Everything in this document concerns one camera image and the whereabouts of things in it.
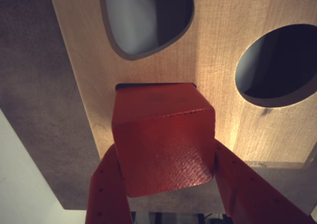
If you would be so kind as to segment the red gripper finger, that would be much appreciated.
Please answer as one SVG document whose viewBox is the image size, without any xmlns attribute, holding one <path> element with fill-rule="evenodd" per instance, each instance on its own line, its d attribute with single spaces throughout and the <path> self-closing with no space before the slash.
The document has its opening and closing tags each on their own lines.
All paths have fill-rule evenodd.
<svg viewBox="0 0 317 224">
<path fill-rule="evenodd" d="M 305 214 L 219 141 L 214 175 L 227 216 L 235 224 L 313 224 Z"/>
<path fill-rule="evenodd" d="M 133 223 L 114 145 L 106 151 L 91 177 L 85 223 Z"/>
</svg>

